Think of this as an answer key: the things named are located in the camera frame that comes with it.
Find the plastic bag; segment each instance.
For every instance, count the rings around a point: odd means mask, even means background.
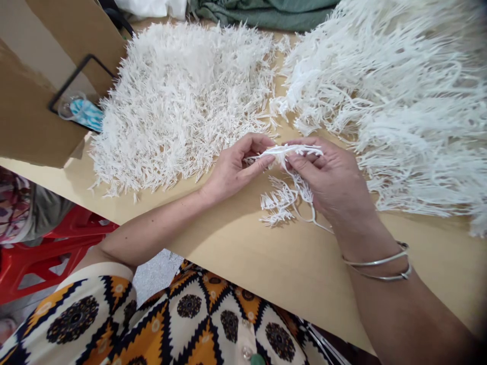
[[[167,15],[184,20],[187,0],[115,0],[124,11],[140,17],[162,18]]]

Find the patterned blouse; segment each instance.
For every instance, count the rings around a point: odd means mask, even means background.
[[[115,263],[74,273],[7,340],[0,364],[344,363],[307,322],[188,261],[138,309],[131,280]]]
[[[0,243],[19,242],[30,229],[29,180],[0,166]]]

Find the button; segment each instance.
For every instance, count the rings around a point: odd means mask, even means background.
[[[265,365],[265,360],[261,355],[253,354],[250,358],[250,365]]]
[[[249,347],[243,346],[242,356],[245,360],[250,360],[253,354],[254,353],[252,352],[252,350]]]

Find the woman's left hand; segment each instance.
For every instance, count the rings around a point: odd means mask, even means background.
[[[242,159],[257,156],[274,145],[274,141],[264,134],[247,133],[232,147],[221,151],[213,173],[201,192],[214,203],[236,194],[262,173],[275,157],[264,156],[247,168],[243,168]]]

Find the cardboard box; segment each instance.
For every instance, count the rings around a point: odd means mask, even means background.
[[[87,56],[113,73],[125,41],[93,0],[0,0],[0,156],[62,168],[87,130],[47,105]],[[112,78],[96,62],[71,90],[106,96]]]

